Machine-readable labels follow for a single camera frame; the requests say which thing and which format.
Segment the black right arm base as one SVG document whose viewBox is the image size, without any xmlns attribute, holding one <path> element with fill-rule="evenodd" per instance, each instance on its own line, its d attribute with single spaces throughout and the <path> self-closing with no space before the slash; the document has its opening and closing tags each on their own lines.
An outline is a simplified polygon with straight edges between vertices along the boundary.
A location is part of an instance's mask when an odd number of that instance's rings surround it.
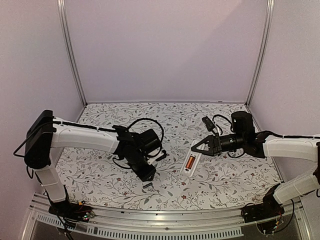
<svg viewBox="0 0 320 240">
<path fill-rule="evenodd" d="M 260 221 L 272 217 L 276 217 L 285 213 L 281 203 L 278 203 L 273 194 L 280 184 L 271 187 L 262 198 L 262 203 L 248 203 L 241 209 L 241 216 L 245 223 Z"/>
</svg>

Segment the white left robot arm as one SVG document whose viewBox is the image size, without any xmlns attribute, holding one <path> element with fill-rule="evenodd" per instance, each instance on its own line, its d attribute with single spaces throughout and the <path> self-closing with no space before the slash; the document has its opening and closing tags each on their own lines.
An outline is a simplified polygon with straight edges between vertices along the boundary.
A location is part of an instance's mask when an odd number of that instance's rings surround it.
<svg viewBox="0 0 320 240">
<path fill-rule="evenodd" d="M 99 150 L 126 160 L 128 169 L 143 181 L 152 181 L 156 173 L 153 163 L 166 158 L 163 149 L 164 136 L 153 129 L 142 133 L 131 132 L 129 126 L 113 125 L 111 128 L 80 124 L 55 117 L 51 110 L 44 110 L 31 128 L 25 140 L 13 152 L 22 157 L 25 164 L 38 176 L 55 209 L 63 216 L 74 213 L 74 205 L 60 181 L 50 158 L 52 148 L 81 148 Z M 18 151 L 24 148 L 24 154 Z"/>
</svg>

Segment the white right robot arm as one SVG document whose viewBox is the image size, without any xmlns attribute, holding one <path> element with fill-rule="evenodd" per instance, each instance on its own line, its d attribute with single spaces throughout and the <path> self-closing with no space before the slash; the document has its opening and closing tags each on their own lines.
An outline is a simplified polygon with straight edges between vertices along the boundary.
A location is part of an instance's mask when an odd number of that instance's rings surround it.
<svg viewBox="0 0 320 240">
<path fill-rule="evenodd" d="M 224 152 L 242 149 L 255 158 L 293 158 L 319 164 L 320 137 L 318 135 L 280 135 L 269 130 L 256 132 L 253 117 L 245 111 L 231 114 L 231 134 L 212 134 L 190 149 L 206 156 L 219 156 Z M 320 188 L 320 170 L 310 170 L 284 183 L 273 186 L 263 197 L 258 213 L 269 218 L 278 210 L 278 205 Z"/>
</svg>

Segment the aluminium table edge rail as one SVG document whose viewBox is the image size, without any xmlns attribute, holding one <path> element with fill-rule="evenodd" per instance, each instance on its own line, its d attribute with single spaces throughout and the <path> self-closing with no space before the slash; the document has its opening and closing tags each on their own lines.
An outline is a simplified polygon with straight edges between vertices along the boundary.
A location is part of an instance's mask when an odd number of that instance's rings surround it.
<svg viewBox="0 0 320 240">
<path fill-rule="evenodd" d="M 138 210 L 92 206 L 94 217 L 68 227 L 74 240 L 311 240 L 300 199 L 284 213 L 251 219 L 244 206 L 202 210 Z"/>
</svg>

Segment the aluminium frame post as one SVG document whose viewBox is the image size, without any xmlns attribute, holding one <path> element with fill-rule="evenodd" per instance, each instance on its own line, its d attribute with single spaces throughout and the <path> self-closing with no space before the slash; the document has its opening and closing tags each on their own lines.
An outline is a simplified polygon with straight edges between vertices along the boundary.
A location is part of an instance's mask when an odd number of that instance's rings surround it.
<svg viewBox="0 0 320 240">
<path fill-rule="evenodd" d="M 245 105 L 249 108 L 250 105 L 253 102 L 253 98 L 255 95 L 255 91 L 258 85 L 260 73 L 263 67 L 263 62 L 268 46 L 268 40 L 269 35 L 271 31 L 272 26 L 272 20 L 273 20 L 273 13 L 274 13 L 274 7 L 275 7 L 275 1 L 274 0 L 267 0 L 266 2 L 266 13 L 265 13 L 265 20 L 264 20 L 264 26 L 262 31 L 262 39 L 259 47 L 258 57 L 257 61 L 254 67 L 253 76 L 251 80 L 251 84 L 249 87 L 248 95 L 246 98 Z"/>
<path fill-rule="evenodd" d="M 66 48 L 66 54 L 67 54 L 67 58 L 69 61 L 73 81 L 74 81 L 79 99 L 80 99 L 82 105 L 85 107 L 85 106 L 87 106 L 88 102 L 87 102 L 87 99 L 85 96 L 85 91 L 83 88 L 83 84 L 81 82 L 75 54 L 73 51 L 71 34 L 70 34 L 69 25 L 68 25 L 67 11 L 66 11 L 66 1 L 65 0 L 57 0 L 56 2 L 57 2 L 57 8 L 58 8 L 58 14 L 59 14 L 59 20 L 60 20 L 63 40 L 64 40 L 64 44 L 65 44 L 65 48 Z"/>
</svg>

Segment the floral patterned table mat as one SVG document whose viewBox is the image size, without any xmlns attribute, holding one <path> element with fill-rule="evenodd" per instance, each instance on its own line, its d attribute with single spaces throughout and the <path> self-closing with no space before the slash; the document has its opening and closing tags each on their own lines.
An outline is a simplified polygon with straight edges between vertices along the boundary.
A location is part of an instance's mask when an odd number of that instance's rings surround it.
<svg viewBox="0 0 320 240">
<path fill-rule="evenodd" d="M 135 210 L 204 210 L 259 203 L 270 187 L 279 183 L 272 159 L 236 153 L 203 156 L 192 177 L 180 173 L 193 140 L 208 131 L 205 116 L 215 119 L 224 134 L 233 112 L 245 111 L 242 104 L 214 103 L 101 103 L 88 105 L 81 124 L 111 128 L 130 126 L 133 132 L 153 128 L 164 136 L 167 157 L 155 162 L 152 186 L 142 182 L 124 162 L 113 162 L 103 151 L 65 148 L 56 170 L 73 202 Z"/>
</svg>

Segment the orange AAA battery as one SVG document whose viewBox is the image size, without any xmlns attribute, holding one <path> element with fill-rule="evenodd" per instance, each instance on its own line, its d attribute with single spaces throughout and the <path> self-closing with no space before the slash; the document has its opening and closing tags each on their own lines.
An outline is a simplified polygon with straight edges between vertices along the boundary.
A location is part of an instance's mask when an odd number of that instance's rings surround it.
<svg viewBox="0 0 320 240">
<path fill-rule="evenodd" d="M 190 156 L 185 164 L 185 168 L 191 170 L 196 158 L 194 156 Z"/>
</svg>

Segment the left aluminium frame post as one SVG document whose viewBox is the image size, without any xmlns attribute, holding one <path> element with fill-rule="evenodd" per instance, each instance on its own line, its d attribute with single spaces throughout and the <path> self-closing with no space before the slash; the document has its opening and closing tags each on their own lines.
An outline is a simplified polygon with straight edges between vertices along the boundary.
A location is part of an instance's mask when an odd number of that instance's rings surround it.
<svg viewBox="0 0 320 240">
<path fill-rule="evenodd" d="M 85 91 L 83 88 L 83 84 L 81 82 L 75 54 L 73 51 L 71 34 L 70 34 L 69 25 L 68 25 L 67 11 L 66 11 L 66 1 L 65 0 L 57 0 L 56 2 L 57 2 L 57 8 L 58 8 L 58 14 L 59 14 L 59 20 L 60 20 L 63 40 L 64 40 L 64 44 L 65 44 L 65 48 L 66 48 L 66 54 L 67 54 L 67 58 L 69 61 L 73 81 L 74 81 L 79 99 L 80 99 L 82 105 L 85 107 L 85 106 L 87 106 L 88 102 L 87 102 L 87 99 L 85 96 Z"/>
</svg>

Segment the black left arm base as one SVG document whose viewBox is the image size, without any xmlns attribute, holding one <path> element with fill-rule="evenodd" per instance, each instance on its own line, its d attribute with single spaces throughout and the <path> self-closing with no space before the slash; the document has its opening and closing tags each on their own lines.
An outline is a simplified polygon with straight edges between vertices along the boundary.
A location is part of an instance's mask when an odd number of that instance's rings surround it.
<svg viewBox="0 0 320 240">
<path fill-rule="evenodd" d="M 49 213 L 72 222 L 88 222 L 95 216 L 93 208 L 85 204 L 72 203 L 66 198 L 60 202 L 49 199 Z"/>
</svg>

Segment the right aluminium frame post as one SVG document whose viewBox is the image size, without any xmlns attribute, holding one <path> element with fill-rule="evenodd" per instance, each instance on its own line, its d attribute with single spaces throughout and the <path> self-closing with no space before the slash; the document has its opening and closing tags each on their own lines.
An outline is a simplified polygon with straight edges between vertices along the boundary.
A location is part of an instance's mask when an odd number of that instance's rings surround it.
<svg viewBox="0 0 320 240">
<path fill-rule="evenodd" d="M 262 31 L 262 39 L 259 47 L 258 57 L 257 61 L 254 67 L 253 76 L 251 80 L 251 84 L 249 87 L 248 95 L 246 98 L 245 105 L 249 108 L 250 105 L 253 102 L 253 98 L 255 95 L 255 91 L 258 85 L 260 73 L 263 67 L 263 62 L 268 46 L 268 40 L 269 35 L 271 31 L 272 26 L 272 20 L 273 20 L 273 13 L 274 13 L 274 7 L 275 7 L 275 1 L 274 0 L 267 0 L 266 2 L 266 13 L 265 13 L 265 20 L 264 20 L 264 26 Z"/>
</svg>

